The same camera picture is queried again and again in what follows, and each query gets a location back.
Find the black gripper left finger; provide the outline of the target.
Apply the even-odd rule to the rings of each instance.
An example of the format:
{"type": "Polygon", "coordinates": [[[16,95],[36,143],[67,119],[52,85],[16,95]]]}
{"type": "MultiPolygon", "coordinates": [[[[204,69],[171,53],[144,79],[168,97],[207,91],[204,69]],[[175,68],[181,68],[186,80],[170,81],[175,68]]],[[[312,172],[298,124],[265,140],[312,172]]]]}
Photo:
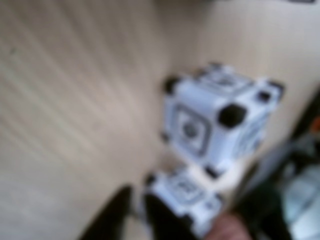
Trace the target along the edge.
{"type": "Polygon", "coordinates": [[[80,240],[121,240],[130,214],[132,186],[123,185],[104,204],[79,236],[80,240]]]}

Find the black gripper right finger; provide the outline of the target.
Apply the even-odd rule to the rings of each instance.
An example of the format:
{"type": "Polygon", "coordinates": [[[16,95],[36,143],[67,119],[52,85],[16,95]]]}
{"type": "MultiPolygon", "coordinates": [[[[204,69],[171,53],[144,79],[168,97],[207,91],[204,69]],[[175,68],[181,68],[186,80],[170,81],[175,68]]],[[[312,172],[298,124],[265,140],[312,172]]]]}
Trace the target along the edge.
{"type": "Polygon", "coordinates": [[[191,231],[193,219],[189,214],[176,216],[157,196],[144,196],[147,221],[154,240],[195,240],[191,231]]]}

